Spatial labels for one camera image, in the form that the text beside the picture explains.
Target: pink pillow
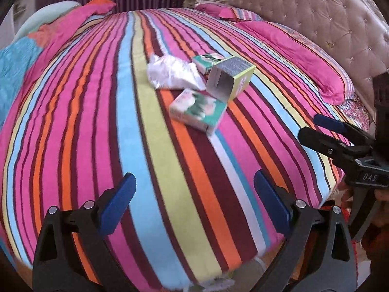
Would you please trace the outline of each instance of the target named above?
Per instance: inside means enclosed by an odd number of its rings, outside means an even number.
[[[200,4],[196,7],[196,10],[209,14],[215,18],[221,18],[231,22],[262,21],[262,18],[254,12],[246,9],[234,8],[233,6],[225,4]]]
[[[298,32],[269,22],[238,23],[236,27],[265,42],[300,68],[316,83],[325,103],[341,105],[354,96],[353,83],[343,68]]]

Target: blue gripper pad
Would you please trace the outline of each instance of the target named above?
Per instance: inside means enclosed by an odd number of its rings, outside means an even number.
[[[135,176],[131,173],[126,173],[119,187],[115,190],[115,194],[101,213],[99,229],[101,236],[113,234],[135,194],[136,187],[137,181]]]
[[[287,236],[291,231],[291,213],[266,179],[262,170],[259,170],[254,176],[254,187],[277,233]]]
[[[327,116],[321,114],[316,114],[314,116],[314,123],[338,134],[344,134],[347,131],[343,122],[328,118]]]

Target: person's hand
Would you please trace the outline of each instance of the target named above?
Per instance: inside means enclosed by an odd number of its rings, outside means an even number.
[[[340,191],[345,191],[342,195],[342,207],[350,209],[353,205],[353,188],[345,184],[344,181],[340,182],[338,185]],[[384,225],[389,225],[389,190],[375,190],[375,197],[377,200],[382,201],[381,208],[374,217],[372,223],[377,227],[383,227]]]

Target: light green pillow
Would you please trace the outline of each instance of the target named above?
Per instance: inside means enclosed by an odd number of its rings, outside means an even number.
[[[81,6],[81,4],[76,1],[62,1],[39,9],[24,22],[12,42],[16,42],[31,32],[36,32],[41,25],[54,22],[56,19],[66,15],[78,6]]]

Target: nightstand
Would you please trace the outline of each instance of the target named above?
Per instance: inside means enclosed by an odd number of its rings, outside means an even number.
[[[225,4],[225,0],[184,0],[184,8],[194,9],[199,4],[214,3],[214,4]]]

